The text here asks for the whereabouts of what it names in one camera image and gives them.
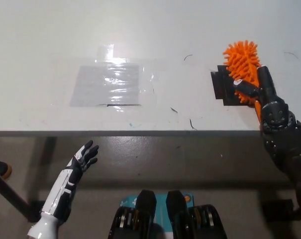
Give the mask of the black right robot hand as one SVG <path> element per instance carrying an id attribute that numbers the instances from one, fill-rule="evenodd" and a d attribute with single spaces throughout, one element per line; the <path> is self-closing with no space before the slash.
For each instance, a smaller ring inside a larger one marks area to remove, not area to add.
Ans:
<path id="1" fill-rule="evenodd" d="M 288 104 L 277 95 L 274 81 L 267 66 L 257 68 L 259 86 L 234 80 L 235 90 L 255 101 L 255 110 L 260 125 L 265 130 L 284 130 L 296 124 L 294 114 Z"/>

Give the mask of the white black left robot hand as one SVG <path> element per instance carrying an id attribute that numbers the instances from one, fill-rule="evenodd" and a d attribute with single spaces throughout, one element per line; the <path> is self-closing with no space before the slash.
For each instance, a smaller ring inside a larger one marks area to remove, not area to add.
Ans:
<path id="1" fill-rule="evenodd" d="M 97 162 L 99 146 L 88 141 L 71 158 L 58 175 L 41 209 L 41 215 L 51 215 L 65 222 L 71 212 L 77 185 L 89 167 Z"/>

